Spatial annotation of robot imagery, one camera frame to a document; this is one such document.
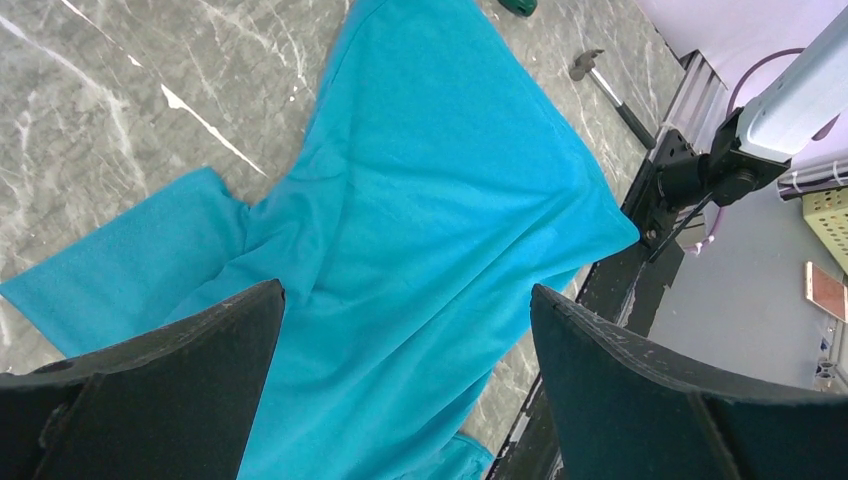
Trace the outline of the teal t-shirt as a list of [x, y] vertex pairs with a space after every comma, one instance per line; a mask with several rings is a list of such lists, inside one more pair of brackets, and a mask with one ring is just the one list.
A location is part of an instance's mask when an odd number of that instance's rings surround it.
[[597, 161], [471, 1], [357, 1], [303, 148], [258, 204], [204, 168], [2, 296], [74, 357], [280, 281], [242, 479], [477, 479], [461, 427], [566, 286], [638, 240]]

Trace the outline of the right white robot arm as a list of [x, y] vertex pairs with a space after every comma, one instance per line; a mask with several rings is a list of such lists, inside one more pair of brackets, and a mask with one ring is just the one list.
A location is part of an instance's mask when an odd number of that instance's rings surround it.
[[720, 125], [697, 154], [669, 133], [636, 218], [654, 262], [708, 203], [729, 206], [773, 182], [847, 108], [847, 14], [841, 12], [787, 69]]

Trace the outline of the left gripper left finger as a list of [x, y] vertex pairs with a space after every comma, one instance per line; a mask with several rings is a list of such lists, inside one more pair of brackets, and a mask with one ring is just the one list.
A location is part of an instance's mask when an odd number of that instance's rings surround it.
[[108, 348], [1, 377], [5, 479], [233, 479], [285, 293], [256, 284]]

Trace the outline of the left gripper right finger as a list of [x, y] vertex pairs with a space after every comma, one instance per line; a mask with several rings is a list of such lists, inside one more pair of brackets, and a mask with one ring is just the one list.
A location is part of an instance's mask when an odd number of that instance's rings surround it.
[[[542, 373], [542, 341], [534, 334]], [[770, 383], [691, 359], [648, 339], [627, 340], [598, 326], [620, 370], [601, 400], [626, 401], [629, 419], [592, 435], [590, 453], [561, 449], [571, 479], [843, 479], [847, 475], [847, 399]]]

